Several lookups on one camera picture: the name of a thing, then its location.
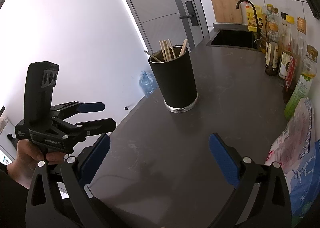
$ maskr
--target green bottle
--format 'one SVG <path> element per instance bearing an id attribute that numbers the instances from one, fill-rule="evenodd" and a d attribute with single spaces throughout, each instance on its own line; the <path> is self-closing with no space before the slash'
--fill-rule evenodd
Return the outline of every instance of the green bottle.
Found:
<path id="1" fill-rule="evenodd" d="M 284 109 L 284 116 L 289 120 L 294 115 L 294 110 L 296 109 L 299 101 L 303 97 L 307 97 L 313 78 L 315 78 L 317 73 L 316 63 L 318 57 L 318 50 L 313 46 L 307 46 L 307 54 L 303 60 L 302 71 L 296 88 Z"/>

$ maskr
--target silver screw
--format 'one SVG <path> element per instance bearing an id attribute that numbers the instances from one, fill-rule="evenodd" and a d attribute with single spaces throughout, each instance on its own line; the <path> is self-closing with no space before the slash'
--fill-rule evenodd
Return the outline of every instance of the silver screw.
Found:
<path id="1" fill-rule="evenodd" d="M 42 160 L 38 163 L 38 167 L 43 167 L 45 165 L 45 162 Z"/>
<path id="2" fill-rule="evenodd" d="M 244 157 L 243 158 L 243 162 L 247 163 L 247 164 L 250 164 L 252 162 L 252 160 L 249 157 Z"/>
<path id="3" fill-rule="evenodd" d="M 73 163 L 73 162 L 75 162 L 76 161 L 76 158 L 75 157 L 69 157 L 69 158 L 67 158 L 67 162 L 68 163 Z"/>
<path id="4" fill-rule="evenodd" d="M 276 167 L 276 168 L 280 168 L 280 164 L 278 162 L 273 162 L 273 166 Z"/>

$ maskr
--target faucet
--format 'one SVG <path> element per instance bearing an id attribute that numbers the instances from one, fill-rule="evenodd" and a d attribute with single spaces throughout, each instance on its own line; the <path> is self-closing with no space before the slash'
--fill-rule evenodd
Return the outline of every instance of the faucet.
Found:
<path id="1" fill-rule="evenodd" d="M 248 0 L 239 0 L 237 5 L 236 5 L 236 9 L 239 9 L 239 5 L 241 2 L 248 2 L 251 4 L 252 8 L 253 8 L 253 12 L 254 12 L 254 17 L 256 19 L 256 27 L 257 27 L 257 34 L 258 34 L 258 39 L 261 38 L 261 31 L 260 31 L 260 28 L 259 28 L 259 23 L 258 23 L 258 17 L 257 17 L 257 12 L 256 12 L 256 8 L 254 7 L 254 5 L 252 4 L 251 1 L 248 1 Z"/>

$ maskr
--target black bottle cap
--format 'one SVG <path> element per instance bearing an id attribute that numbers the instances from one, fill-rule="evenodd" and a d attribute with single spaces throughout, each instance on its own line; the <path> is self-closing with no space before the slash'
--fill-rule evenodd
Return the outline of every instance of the black bottle cap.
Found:
<path id="1" fill-rule="evenodd" d="M 281 18 L 283 18 L 284 20 L 287 20 L 287 13 L 281 12 Z"/>

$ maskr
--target blue gripper pad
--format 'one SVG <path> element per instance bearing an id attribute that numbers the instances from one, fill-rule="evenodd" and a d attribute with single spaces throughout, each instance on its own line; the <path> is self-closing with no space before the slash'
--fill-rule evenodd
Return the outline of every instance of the blue gripper pad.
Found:
<path id="1" fill-rule="evenodd" d="M 105 105 L 103 102 L 82 103 L 78 106 L 77 111 L 79 113 L 103 111 Z"/>
<path id="2" fill-rule="evenodd" d="M 220 141 L 219 137 L 215 134 L 211 134 L 209 138 L 209 148 L 217 161 L 226 181 L 237 187 L 240 178 L 239 178 L 239 169 L 236 162 L 232 159 L 231 155 L 228 153 L 226 145 Z"/>
<path id="3" fill-rule="evenodd" d="M 78 156 L 79 178 L 81 186 L 90 184 L 102 161 L 110 150 L 110 137 L 103 133 L 91 147 L 86 147 Z"/>

